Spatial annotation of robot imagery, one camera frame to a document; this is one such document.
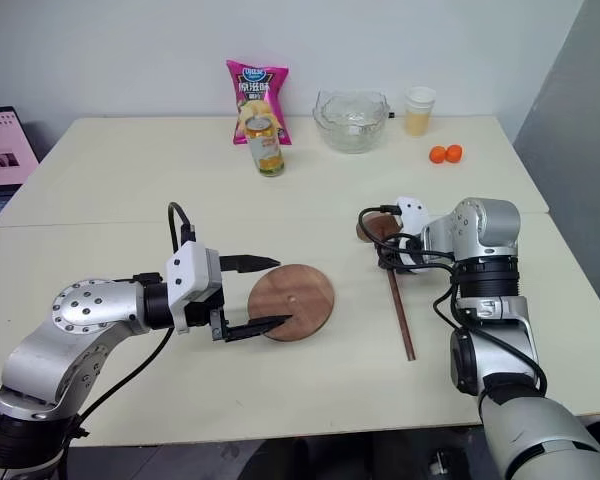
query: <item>orange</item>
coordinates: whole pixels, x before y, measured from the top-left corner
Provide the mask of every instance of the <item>orange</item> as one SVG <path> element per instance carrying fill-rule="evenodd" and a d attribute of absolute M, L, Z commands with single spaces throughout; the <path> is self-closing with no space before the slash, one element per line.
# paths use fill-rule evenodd
<path fill-rule="evenodd" d="M 462 146 L 449 145 L 447 148 L 447 162 L 458 163 L 462 159 Z"/>
<path fill-rule="evenodd" d="M 447 153 L 447 151 L 445 150 L 445 148 L 443 146 L 436 145 L 429 152 L 429 160 L 431 160 L 433 163 L 442 163 L 442 162 L 444 162 L 446 153 Z"/>

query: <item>clear glass bowl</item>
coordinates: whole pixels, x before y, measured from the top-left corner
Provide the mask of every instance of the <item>clear glass bowl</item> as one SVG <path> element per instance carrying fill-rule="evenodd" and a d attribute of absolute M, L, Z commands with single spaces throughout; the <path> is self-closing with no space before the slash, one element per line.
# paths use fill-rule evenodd
<path fill-rule="evenodd" d="M 363 153 L 376 144 L 389 116 L 384 95 L 377 92 L 320 91 L 313 118 L 323 140 L 345 153 Z"/>

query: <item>white table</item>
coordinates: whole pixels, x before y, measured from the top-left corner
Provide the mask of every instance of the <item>white table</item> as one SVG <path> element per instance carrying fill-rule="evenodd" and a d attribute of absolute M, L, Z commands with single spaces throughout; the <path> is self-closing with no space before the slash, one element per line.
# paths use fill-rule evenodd
<path fill-rule="evenodd" d="M 435 118 L 421 138 L 389 120 L 382 143 L 362 155 L 329 149 L 312 118 L 288 121 L 287 171 L 265 178 L 248 147 L 231 143 L 234 118 L 78 120 L 3 210 L 0 227 L 162 221 L 172 200 L 198 218 L 289 221 L 351 218 L 401 195 L 438 215 L 467 196 L 548 211 L 494 117 Z M 464 145 L 461 163 L 429 161 L 433 145 L 452 143 Z"/>
<path fill-rule="evenodd" d="M 92 434 L 77 445 L 479 421 L 474 400 L 449 379 L 450 330 L 431 310 L 448 285 L 443 272 L 400 277 L 417 355 L 407 362 L 386 275 L 375 266 L 372 248 L 356 239 L 355 215 L 289 222 L 189 213 L 199 240 L 222 254 L 264 254 L 321 269 L 335 288 L 333 315 L 318 333 L 295 343 L 214 343 L 206 327 L 174 337 L 141 376 L 89 419 Z M 163 272 L 169 255 L 166 221 L 0 228 L 0 368 L 65 285 L 88 276 Z M 546 214 L 523 215 L 520 271 L 549 395 L 575 414 L 600 412 L 600 301 Z M 260 275 L 224 275 L 232 323 L 247 318 L 247 296 Z M 87 404 L 143 360 L 161 336 L 121 344 Z"/>

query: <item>snack bag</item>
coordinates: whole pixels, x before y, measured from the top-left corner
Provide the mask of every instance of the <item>snack bag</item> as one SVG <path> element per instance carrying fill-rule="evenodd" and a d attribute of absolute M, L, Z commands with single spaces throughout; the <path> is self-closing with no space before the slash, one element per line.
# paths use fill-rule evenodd
<path fill-rule="evenodd" d="M 233 134 L 233 143 L 247 143 L 244 135 L 245 123 L 258 115 L 267 117 L 278 132 L 282 145 L 291 145 L 289 131 L 284 124 L 282 109 L 278 101 L 278 92 L 287 77 L 289 69 L 285 67 L 252 67 L 227 60 L 233 88 L 236 91 L 238 121 Z"/>

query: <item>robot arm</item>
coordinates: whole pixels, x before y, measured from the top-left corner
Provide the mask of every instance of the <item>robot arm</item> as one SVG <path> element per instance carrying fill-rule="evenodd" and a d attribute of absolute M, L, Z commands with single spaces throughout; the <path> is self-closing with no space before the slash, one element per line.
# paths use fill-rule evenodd
<path fill-rule="evenodd" d="M 381 267 L 422 272 L 414 266 L 453 259 L 450 309 L 459 327 L 451 335 L 451 378 L 458 390 L 477 397 L 502 478 L 600 479 L 598 442 L 544 396 L 527 300 L 518 294 L 516 207 L 467 198 L 430 221 L 419 200 L 403 197 L 380 211 L 399 216 L 406 234 L 376 242 Z"/>
<path fill-rule="evenodd" d="M 109 353 L 130 336 L 209 325 L 213 340 L 260 335 L 288 315 L 230 327 L 224 317 L 221 271 L 259 271 L 266 257 L 220 257 L 185 241 L 157 273 L 128 280 L 87 279 L 63 289 L 47 319 L 7 359 L 0 383 L 0 479 L 42 479 L 56 469 L 79 428 L 78 411 Z"/>

